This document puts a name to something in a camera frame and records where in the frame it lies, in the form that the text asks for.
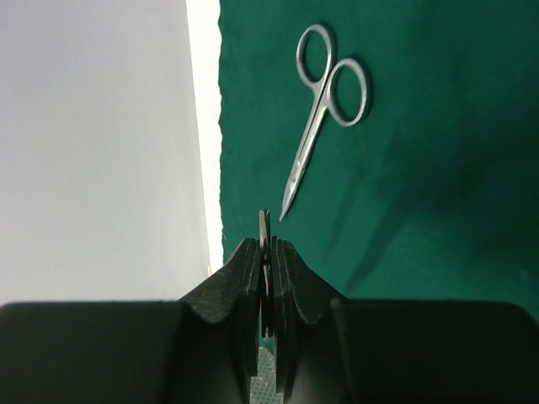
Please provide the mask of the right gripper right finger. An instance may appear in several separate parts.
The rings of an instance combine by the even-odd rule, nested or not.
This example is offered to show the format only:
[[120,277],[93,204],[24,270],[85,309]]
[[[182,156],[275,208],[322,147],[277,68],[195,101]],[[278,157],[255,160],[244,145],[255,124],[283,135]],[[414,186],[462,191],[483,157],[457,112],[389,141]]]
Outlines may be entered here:
[[272,264],[285,402],[537,402],[538,325],[520,306],[349,299],[285,240]]

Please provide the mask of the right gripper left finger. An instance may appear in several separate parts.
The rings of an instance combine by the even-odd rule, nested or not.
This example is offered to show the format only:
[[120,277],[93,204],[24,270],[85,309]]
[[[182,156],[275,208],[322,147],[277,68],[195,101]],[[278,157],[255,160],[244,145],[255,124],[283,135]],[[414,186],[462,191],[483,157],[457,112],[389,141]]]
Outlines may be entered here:
[[2,306],[2,402],[248,402],[259,265],[247,238],[179,300]]

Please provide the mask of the metal mesh instrument tray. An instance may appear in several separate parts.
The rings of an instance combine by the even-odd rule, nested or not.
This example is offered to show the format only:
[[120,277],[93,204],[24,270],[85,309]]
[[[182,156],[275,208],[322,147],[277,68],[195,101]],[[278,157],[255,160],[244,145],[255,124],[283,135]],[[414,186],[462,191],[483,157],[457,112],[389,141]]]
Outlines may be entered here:
[[251,378],[250,404],[281,404],[282,395],[276,391],[275,359],[266,348],[259,348],[257,374]]

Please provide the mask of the steel surgical forceps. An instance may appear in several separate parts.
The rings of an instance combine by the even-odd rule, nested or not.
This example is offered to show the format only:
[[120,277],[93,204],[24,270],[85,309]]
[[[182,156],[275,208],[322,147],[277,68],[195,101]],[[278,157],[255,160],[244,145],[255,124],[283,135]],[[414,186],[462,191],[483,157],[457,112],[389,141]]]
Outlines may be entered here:
[[259,212],[259,250],[263,289],[260,298],[261,327],[264,338],[274,334],[273,274],[271,264],[270,211]]

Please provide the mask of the green surgical drape cloth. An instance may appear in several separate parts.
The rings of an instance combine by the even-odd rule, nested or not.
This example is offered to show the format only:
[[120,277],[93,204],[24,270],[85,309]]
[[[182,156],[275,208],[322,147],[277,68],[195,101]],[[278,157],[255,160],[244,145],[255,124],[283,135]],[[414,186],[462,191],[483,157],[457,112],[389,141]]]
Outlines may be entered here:
[[[326,24],[371,89],[369,114],[324,121],[286,216],[312,105],[295,55]],[[535,1],[224,1],[222,245],[258,214],[347,296],[501,300],[538,312]]]

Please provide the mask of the steel surgical scissors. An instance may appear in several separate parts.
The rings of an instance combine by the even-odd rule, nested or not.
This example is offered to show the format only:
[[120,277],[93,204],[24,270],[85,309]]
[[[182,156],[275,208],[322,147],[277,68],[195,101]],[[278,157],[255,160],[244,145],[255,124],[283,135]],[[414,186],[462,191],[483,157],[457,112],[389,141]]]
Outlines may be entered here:
[[[322,38],[327,51],[323,74],[317,79],[312,77],[305,61],[307,44],[313,35],[319,35]],[[365,68],[357,60],[350,57],[340,61],[336,60],[334,38],[329,29],[323,24],[312,24],[303,31],[296,47],[296,68],[299,78],[312,90],[313,102],[286,181],[280,210],[280,221],[284,220],[298,194],[325,116],[330,114],[335,122],[343,127],[356,125],[367,116],[367,106],[371,95]],[[360,103],[357,114],[352,119],[345,118],[339,112],[334,91],[338,75],[344,69],[351,70],[359,83]]]

